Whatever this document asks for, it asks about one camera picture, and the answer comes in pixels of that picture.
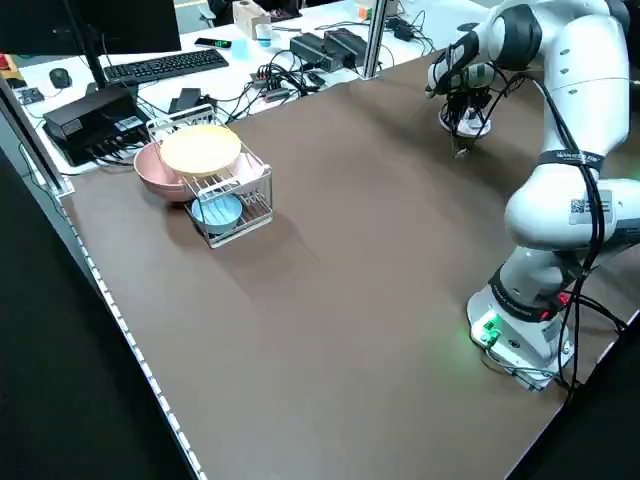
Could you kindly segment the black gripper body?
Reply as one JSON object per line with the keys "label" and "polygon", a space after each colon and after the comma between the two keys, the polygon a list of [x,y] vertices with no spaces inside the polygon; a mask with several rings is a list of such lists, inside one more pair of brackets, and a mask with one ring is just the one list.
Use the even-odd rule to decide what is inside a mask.
{"label": "black gripper body", "polygon": [[450,93],[443,107],[443,119],[446,121],[460,121],[464,113],[483,111],[491,100],[488,89],[472,89]]}

